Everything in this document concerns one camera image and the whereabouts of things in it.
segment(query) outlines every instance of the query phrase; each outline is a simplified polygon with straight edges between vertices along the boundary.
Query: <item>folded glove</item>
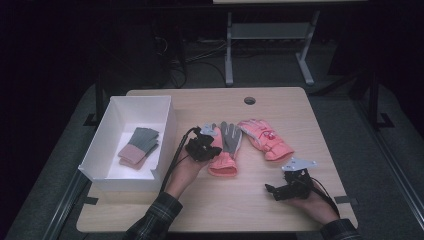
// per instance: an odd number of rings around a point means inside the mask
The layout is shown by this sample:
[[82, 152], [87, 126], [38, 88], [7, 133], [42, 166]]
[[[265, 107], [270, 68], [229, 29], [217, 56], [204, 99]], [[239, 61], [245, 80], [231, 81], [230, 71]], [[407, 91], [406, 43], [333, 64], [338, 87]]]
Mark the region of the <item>folded glove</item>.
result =
[[140, 169], [145, 156], [156, 145], [158, 132], [150, 128], [136, 128], [130, 141], [118, 153], [121, 157], [119, 163], [135, 169]]
[[235, 162], [241, 142], [241, 129], [234, 124], [221, 123], [221, 128], [213, 125], [213, 130], [217, 134], [212, 142], [213, 147], [222, 148], [221, 153], [214, 157], [208, 166], [208, 172], [214, 176], [233, 177], [237, 175], [237, 165]]
[[238, 126], [249, 135], [255, 148], [265, 152], [266, 160], [286, 158], [294, 152], [265, 120], [250, 119], [239, 122]]

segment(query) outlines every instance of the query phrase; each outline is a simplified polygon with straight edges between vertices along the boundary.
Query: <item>plaid sleeve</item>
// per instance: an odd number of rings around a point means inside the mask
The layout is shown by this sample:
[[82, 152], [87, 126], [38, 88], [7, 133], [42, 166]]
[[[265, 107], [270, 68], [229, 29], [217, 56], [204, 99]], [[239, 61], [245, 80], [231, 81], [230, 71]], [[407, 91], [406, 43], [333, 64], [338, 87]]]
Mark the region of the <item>plaid sleeve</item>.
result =
[[321, 228], [325, 240], [362, 240], [349, 219], [340, 219]]
[[182, 208], [177, 199], [166, 192], [160, 193], [144, 217], [127, 230], [123, 239], [164, 239]]

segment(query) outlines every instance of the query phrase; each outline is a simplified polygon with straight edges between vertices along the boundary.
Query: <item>white box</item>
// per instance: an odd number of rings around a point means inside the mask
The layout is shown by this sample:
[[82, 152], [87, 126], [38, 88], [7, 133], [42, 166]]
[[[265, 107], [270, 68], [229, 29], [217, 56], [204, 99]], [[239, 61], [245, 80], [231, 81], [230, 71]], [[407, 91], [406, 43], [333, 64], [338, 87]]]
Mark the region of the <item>white box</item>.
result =
[[[159, 132], [158, 147], [140, 170], [119, 164], [118, 152], [136, 127]], [[78, 169], [103, 191], [159, 191], [174, 157], [177, 121], [171, 96], [116, 96]]]

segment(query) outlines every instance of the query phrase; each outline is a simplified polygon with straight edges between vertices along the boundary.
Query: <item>person's hand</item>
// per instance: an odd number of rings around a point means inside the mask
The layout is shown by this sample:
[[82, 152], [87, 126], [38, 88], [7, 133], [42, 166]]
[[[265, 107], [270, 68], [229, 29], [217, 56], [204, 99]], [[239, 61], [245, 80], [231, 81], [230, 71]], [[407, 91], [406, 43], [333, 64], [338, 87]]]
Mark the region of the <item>person's hand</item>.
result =
[[[321, 188], [315, 182], [314, 186], [316, 189], [322, 192]], [[313, 191], [311, 191], [307, 199], [292, 198], [285, 200], [284, 202], [302, 209], [312, 219], [323, 225], [340, 219], [333, 208], [331, 208], [331, 206], [324, 199], [322, 199], [317, 193]]]
[[200, 169], [208, 165], [208, 163], [209, 161], [195, 161], [183, 147], [165, 192], [178, 199], [184, 190], [196, 179]]

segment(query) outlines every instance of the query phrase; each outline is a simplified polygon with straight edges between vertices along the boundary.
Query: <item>wooden tabletop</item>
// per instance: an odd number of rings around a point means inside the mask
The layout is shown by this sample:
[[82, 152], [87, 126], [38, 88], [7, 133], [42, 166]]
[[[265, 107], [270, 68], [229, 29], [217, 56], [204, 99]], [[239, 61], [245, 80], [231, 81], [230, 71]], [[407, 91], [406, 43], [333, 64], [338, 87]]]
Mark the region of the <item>wooden tabletop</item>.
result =
[[[171, 95], [177, 116], [177, 148], [192, 127], [205, 123], [238, 123], [250, 118], [264, 119], [294, 150], [294, 156], [315, 160], [318, 167], [309, 173], [332, 197], [345, 196], [314, 112], [302, 88], [216, 88], [133, 90], [129, 96]], [[256, 100], [253, 105], [246, 97]], [[206, 168], [180, 198], [184, 208], [170, 227], [175, 232], [311, 231], [320, 225], [301, 211], [276, 202], [264, 184], [285, 185], [281, 166], [270, 162], [246, 136], [236, 159], [236, 177], [215, 177]], [[102, 192], [92, 186], [77, 222], [82, 232], [126, 231], [143, 217], [156, 192]], [[357, 220], [349, 203], [338, 204], [342, 218]]]

